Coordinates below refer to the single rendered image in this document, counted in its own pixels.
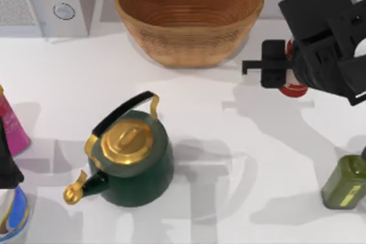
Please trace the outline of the red and white can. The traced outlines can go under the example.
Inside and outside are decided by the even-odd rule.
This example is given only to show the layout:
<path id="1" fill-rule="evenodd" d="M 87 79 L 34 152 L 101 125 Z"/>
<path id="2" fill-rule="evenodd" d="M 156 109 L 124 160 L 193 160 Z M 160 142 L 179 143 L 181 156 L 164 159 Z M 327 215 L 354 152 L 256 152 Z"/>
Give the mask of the red and white can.
<path id="1" fill-rule="evenodd" d="M 287 60 L 291 61 L 293 58 L 293 39 L 287 42 L 285 53 Z M 286 83 L 279 90 L 287 97 L 300 98 L 307 93 L 308 88 L 296 79 L 292 69 L 288 69 L 286 72 Z"/>

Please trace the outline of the brown woven basket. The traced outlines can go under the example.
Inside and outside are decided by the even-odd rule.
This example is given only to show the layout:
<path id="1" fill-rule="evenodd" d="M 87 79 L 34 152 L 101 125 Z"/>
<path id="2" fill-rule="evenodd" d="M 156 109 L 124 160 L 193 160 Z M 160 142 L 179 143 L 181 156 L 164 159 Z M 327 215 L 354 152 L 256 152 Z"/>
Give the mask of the brown woven basket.
<path id="1" fill-rule="evenodd" d="M 114 0 L 137 45 L 165 67 L 212 67 L 248 36 L 264 0 Z"/>

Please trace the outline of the green bottle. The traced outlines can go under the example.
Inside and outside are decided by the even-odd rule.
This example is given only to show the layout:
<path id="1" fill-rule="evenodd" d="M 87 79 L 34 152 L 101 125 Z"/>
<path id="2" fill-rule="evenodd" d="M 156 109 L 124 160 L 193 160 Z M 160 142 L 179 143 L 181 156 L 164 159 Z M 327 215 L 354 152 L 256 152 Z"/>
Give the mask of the green bottle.
<path id="1" fill-rule="evenodd" d="M 323 205 L 333 210 L 352 210 L 366 196 L 366 147 L 360 155 L 341 157 L 321 189 Z"/>

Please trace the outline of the green and gold kettle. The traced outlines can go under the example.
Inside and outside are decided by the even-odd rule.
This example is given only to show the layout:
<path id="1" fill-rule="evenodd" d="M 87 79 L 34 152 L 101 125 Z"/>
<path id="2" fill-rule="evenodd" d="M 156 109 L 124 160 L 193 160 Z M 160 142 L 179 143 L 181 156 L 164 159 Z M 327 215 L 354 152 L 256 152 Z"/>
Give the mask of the green and gold kettle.
<path id="1" fill-rule="evenodd" d="M 101 194 L 114 205 L 139 207 L 166 191 L 173 179 L 174 156 L 157 115 L 159 100 L 151 91 L 139 93 L 94 127 L 84 145 L 91 176 L 81 171 L 65 188 L 68 205 Z"/>

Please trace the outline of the pale microwave oven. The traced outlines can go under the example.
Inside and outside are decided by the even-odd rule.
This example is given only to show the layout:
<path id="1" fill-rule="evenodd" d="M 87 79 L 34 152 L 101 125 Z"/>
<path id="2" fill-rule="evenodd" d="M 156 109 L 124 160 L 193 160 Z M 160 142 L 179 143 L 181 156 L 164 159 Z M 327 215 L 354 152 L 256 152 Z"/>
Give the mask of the pale microwave oven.
<path id="1" fill-rule="evenodd" d="M 96 0 L 0 0 L 0 37 L 87 37 Z M 68 3 L 75 9 L 69 21 L 57 18 L 53 7 Z"/>

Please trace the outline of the small round microwave knob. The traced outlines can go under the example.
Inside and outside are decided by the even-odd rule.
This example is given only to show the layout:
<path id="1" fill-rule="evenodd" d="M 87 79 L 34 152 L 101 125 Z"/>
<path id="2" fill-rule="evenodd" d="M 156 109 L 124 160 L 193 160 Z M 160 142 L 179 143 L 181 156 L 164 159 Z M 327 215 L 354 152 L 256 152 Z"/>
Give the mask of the small round microwave knob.
<path id="1" fill-rule="evenodd" d="M 68 3 L 59 3 L 53 7 L 54 15 L 64 21 L 69 21 L 75 17 L 75 9 Z"/>

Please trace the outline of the blue and white cup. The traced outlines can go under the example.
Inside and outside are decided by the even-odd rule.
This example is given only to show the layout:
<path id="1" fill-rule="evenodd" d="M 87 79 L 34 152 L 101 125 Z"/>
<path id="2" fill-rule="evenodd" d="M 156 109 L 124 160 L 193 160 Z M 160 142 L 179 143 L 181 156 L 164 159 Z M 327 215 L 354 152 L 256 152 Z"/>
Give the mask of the blue and white cup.
<path id="1" fill-rule="evenodd" d="M 23 190 L 0 189 L 0 244 L 14 244 L 26 227 L 30 206 Z"/>

